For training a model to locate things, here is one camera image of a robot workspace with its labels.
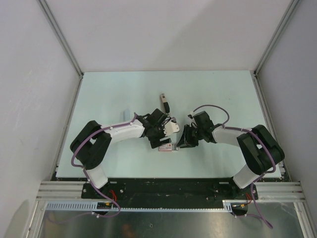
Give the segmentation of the beige black stapler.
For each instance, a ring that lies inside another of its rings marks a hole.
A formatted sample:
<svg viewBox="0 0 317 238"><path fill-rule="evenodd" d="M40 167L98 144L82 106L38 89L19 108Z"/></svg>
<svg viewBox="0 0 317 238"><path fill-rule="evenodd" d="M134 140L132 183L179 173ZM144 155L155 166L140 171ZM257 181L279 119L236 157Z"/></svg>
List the beige black stapler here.
<svg viewBox="0 0 317 238"><path fill-rule="evenodd" d="M170 106L167 101L165 94L160 94L160 103L161 103L161 110L165 113L168 117L170 116Z"/></svg>

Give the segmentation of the red staple box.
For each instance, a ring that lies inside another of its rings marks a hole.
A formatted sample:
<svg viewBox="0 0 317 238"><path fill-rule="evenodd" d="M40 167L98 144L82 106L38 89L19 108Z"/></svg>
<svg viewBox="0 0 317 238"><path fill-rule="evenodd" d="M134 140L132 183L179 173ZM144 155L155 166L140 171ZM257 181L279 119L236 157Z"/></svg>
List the red staple box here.
<svg viewBox="0 0 317 238"><path fill-rule="evenodd" d="M159 146L158 150L160 152L172 152L172 151L178 151L179 148L176 146L175 143L167 143L167 144Z"/></svg>

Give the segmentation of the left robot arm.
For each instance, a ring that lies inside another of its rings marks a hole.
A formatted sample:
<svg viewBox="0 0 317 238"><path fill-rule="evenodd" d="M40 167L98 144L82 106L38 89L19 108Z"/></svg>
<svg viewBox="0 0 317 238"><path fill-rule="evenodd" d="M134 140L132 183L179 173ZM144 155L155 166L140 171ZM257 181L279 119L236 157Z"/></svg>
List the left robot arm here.
<svg viewBox="0 0 317 238"><path fill-rule="evenodd" d="M170 143L169 136L177 132L179 125L176 119L159 109L143 116L135 113L132 120L107 127L92 120L70 145L73 153L71 165L81 168L93 185L93 194L104 198L109 194L109 185L102 162L110 145L127 139L146 137L151 148L155 149Z"/></svg>

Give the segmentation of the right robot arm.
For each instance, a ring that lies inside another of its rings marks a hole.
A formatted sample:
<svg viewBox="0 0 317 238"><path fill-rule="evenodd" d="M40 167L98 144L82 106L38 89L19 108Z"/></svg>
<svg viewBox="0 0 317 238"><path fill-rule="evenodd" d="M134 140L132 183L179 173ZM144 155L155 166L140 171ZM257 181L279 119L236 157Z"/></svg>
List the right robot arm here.
<svg viewBox="0 0 317 238"><path fill-rule="evenodd" d="M192 122L184 126L177 147L193 148L199 145L200 140L204 140L240 148L246 164L232 177L233 183L228 187L229 195L234 199L245 195L246 187L261 176L275 172L277 164L285 158L283 149L261 124L251 129L214 124L205 111L190 118Z"/></svg>

